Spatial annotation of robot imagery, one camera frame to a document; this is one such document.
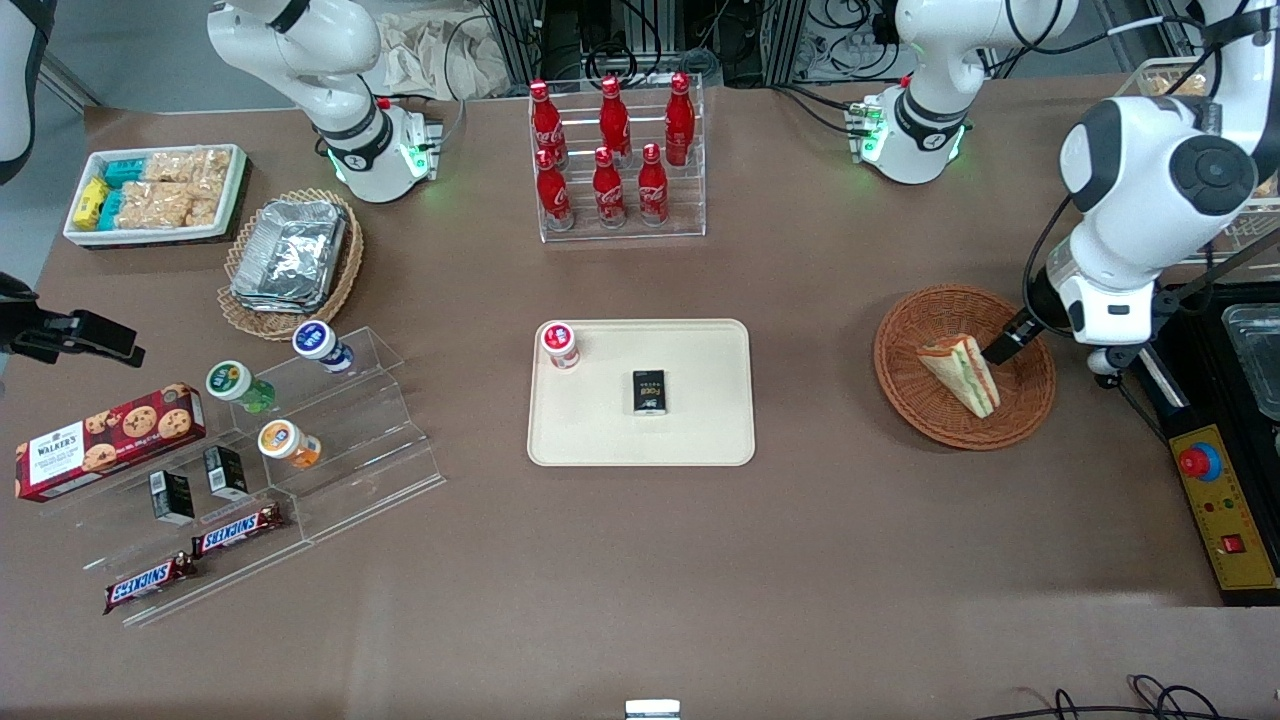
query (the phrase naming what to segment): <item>black product box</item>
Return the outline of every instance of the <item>black product box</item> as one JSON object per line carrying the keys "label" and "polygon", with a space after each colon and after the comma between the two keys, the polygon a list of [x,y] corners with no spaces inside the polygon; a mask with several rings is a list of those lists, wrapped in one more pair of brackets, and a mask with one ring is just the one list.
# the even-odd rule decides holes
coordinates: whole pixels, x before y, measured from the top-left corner
{"label": "black product box", "polygon": [[205,451],[205,471],[209,473],[209,492],[225,500],[248,497],[244,465],[234,450],[214,446]]}
{"label": "black product box", "polygon": [[151,509],[156,520],[186,525],[196,519],[196,505],[191,501],[187,478],[165,470],[151,473]]}

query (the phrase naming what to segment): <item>brown table surface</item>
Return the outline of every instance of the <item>brown table surface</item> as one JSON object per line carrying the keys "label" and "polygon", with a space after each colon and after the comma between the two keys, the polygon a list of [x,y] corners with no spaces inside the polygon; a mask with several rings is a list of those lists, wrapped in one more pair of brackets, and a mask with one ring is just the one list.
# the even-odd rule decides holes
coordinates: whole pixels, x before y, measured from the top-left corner
{"label": "brown table surface", "polygon": [[[1062,193],[1059,143],[1120,81],[988,83],[964,155],[923,187],[851,165],[776,94],[716,91],[705,242],[626,251],[543,247],[525,101],[474,104],[438,182],[356,204],[365,266],[335,323],[403,354],[449,482],[142,629],[100,616],[100,578],[37,505],[0,503],[4,714],[603,719],[676,697],[694,720],[963,719],[1034,707],[1019,688],[1129,701],[1125,674],[1146,671],[1274,716],[1280,611],[1216,607],[1167,451],[1093,384],[1082,348],[1051,343],[1052,415],[992,454],[927,441],[872,370],[904,293],[965,282],[1015,297]],[[250,209],[339,190],[297,111],[88,122],[92,149],[239,143]],[[225,251],[60,240],[44,302],[137,328],[146,365],[14,359],[0,445],[198,382],[225,356],[287,359],[221,319]],[[746,324],[755,459],[530,462],[538,324],[646,316]]]}

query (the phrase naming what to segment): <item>red button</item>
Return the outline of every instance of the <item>red button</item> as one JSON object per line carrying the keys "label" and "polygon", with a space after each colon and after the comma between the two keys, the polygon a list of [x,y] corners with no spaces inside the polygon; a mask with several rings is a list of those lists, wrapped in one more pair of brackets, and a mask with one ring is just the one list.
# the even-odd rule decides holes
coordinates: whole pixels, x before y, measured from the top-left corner
{"label": "red button", "polygon": [[1178,454],[1178,466],[1193,478],[1202,478],[1210,471],[1208,454],[1198,447],[1188,447]]}
{"label": "red button", "polygon": [[1222,536],[1222,550],[1228,555],[1244,552],[1244,539],[1240,536]]}

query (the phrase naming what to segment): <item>yellow control panel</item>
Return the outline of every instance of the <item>yellow control panel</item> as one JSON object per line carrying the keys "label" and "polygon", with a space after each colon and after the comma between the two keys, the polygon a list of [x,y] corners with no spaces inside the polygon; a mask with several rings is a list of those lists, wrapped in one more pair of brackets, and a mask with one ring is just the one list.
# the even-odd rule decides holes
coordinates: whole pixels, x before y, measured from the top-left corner
{"label": "yellow control panel", "polygon": [[1276,588],[1275,570],[1240,493],[1217,425],[1169,441],[1183,487],[1224,591]]}

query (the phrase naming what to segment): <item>white storage tray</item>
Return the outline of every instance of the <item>white storage tray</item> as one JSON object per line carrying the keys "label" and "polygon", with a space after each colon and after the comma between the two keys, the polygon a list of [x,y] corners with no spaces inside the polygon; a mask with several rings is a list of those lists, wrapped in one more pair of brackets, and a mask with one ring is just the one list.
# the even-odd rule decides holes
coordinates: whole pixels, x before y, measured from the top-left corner
{"label": "white storage tray", "polygon": [[[755,455],[751,350],[730,319],[564,320],[581,360],[534,336],[529,457],[539,465],[744,465]],[[631,373],[666,370],[667,414],[632,411]]]}
{"label": "white storage tray", "polygon": [[[151,155],[152,152],[177,152],[198,149],[229,150],[232,154],[230,165],[227,168],[227,181],[223,183],[223,195],[218,199],[218,213],[214,215],[214,224],[170,229],[82,231],[72,223],[72,217],[76,213],[76,205],[79,202],[84,188],[88,187],[90,178],[93,176],[101,176],[102,170],[106,169],[108,163],[114,160],[129,160],[133,158]],[[84,170],[81,172],[81,181],[76,186],[76,195],[72,196],[70,208],[67,210],[67,222],[63,224],[63,234],[67,236],[67,240],[79,245],[81,247],[99,249],[129,247],[134,245],[180,245],[183,242],[191,242],[206,237],[221,236],[227,232],[228,225],[230,225],[232,215],[236,214],[236,199],[239,195],[241,181],[244,178],[244,151],[241,150],[238,145],[182,145],[175,147],[136,147],[132,150],[102,150],[93,152],[84,163]]]}

